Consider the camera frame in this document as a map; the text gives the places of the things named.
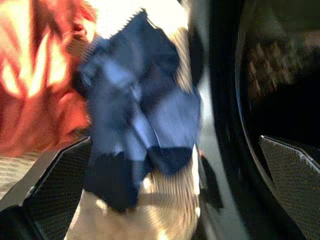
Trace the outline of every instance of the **clothing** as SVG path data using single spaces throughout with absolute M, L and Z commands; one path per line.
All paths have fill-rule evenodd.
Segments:
M 89 15 L 80 2 L 0 1 L 1 155 L 42 152 L 88 127 L 85 99 L 71 86 L 77 63 L 64 47 L 72 16 Z
M 178 64 L 176 47 L 143 11 L 110 39 L 97 37 L 78 67 L 93 140 L 84 189 L 119 211 L 135 206 L 153 168 L 173 175 L 191 158 L 201 98 L 177 86 Z

